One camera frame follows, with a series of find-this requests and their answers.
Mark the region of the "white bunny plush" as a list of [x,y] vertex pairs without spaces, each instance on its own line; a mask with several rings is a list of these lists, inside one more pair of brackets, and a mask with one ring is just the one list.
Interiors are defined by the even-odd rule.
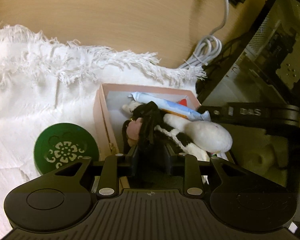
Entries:
[[209,121],[190,121],[162,112],[163,123],[155,127],[160,138],[170,139],[181,152],[208,161],[209,154],[225,153],[232,147],[230,133],[221,125]]

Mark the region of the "black dark plush toy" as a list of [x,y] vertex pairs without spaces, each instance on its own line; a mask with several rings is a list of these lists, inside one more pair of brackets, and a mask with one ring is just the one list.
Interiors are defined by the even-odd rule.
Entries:
[[153,102],[131,102],[123,106],[131,114],[122,125],[123,153],[128,154],[134,146],[138,147],[140,157],[145,159],[163,156],[160,135],[155,127],[162,124],[162,112]]

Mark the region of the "pink cardboard box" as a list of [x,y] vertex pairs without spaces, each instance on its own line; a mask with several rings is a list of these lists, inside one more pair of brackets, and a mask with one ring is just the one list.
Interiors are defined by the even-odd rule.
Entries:
[[122,106],[131,102],[132,92],[144,92],[157,98],[177,102],[187,100],[191,109],[198,109],[199,101],[192,91],[164,88],[155,86],[126,85],[103,83],[96,92],[93,116],[97,131],[97,144],[100,147],[100,159],[123,152],[123,123],[129,115],[122,110]]

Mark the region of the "black computer case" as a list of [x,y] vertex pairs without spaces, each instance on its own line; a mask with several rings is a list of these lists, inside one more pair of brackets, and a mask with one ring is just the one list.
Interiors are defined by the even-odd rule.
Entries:
[[251,28],[224,46],[197,85],[202,105],[273,102],[300,107],[300,0],[267,0]]

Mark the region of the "white fringed blanket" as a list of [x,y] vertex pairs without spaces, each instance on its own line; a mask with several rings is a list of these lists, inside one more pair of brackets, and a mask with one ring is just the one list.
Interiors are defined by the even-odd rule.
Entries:
[[194,90],[199,67],[162,67],[156,53],[61,43],[22,25],[0,28],[0,172],[35,175],[32,149],[45,126],[74,121],[92,130],[102,83]]

